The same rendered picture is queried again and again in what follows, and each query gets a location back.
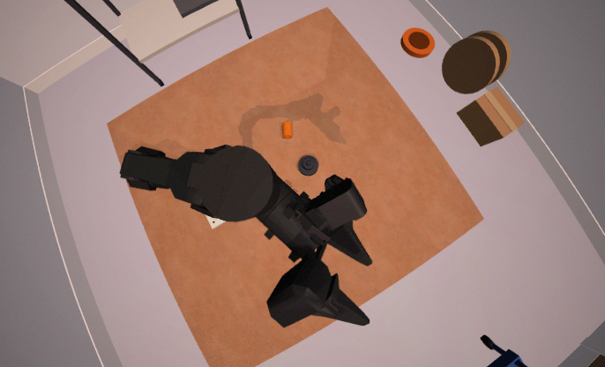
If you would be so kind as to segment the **orange knob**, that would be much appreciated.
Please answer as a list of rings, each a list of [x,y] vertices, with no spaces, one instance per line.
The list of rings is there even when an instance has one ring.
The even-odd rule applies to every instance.
[[[282,124],[282,137],[284,139],[292,138],[292,124],[290,122]]]

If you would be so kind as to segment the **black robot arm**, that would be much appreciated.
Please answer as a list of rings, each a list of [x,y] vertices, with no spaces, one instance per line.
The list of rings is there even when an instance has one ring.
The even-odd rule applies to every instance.
[[[177,159],[160,150],[141,146],[125,153],[120,178],[131,188],[170,189],[190,208],[223,221],[256,218],[263,223],[272,210],[293,190],[280,179],[266,159],[246,146],[223,145],[202,152],[185,152]],[[296,219],[318,243],[325,245],[331,233],[367,213],[364,200],[351,178],[332,175],[325,191],[314,199],[303,194],[303,208],[296,205]],[[325,230],[325,229],[327,230]]]

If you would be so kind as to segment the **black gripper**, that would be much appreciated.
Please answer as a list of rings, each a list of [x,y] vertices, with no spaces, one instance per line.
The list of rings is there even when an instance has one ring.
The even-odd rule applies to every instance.
[[[298,204],[305,208],[302,195],[291,191],[266,217],[263,225],[268,229],[264,235],[270,240],[276,235],[290,250],[288,258],[298,262],[282,275],[279,283],[267,300],[271,317],[283,328],[291,326],[308,316],[322,316],[366,326],[367,315],[342,291],[338,274],[331,276],[327,265],[321,260],[327,244],[347,254],[358,263],[370,266],[373,260],[364,249],[353,229],[353,221],[336,228],[325,244],[318,243],[296,219],[294,208]],[[317,251],[315,251],[317,249]]]

